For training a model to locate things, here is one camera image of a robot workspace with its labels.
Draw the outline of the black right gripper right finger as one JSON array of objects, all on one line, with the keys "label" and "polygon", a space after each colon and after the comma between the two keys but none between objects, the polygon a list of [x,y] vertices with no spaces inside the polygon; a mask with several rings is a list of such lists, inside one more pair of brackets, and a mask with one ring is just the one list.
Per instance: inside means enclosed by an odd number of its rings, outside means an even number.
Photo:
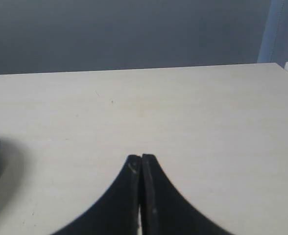
[{"label": "black right gripper right finger", "polygon": [[174,187],[157,158],[142,155],[144,235],[221,235],[222,228],[194,208]]}]

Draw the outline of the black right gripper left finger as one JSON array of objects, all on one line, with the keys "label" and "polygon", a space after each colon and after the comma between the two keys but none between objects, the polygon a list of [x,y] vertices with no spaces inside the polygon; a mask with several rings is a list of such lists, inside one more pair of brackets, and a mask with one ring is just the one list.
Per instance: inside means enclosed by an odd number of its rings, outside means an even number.
[{"label": "black right gripper left finger", "polygon": [[116,179],[82,215],[56,235],[136,235],[141,157],[129,155]]}]

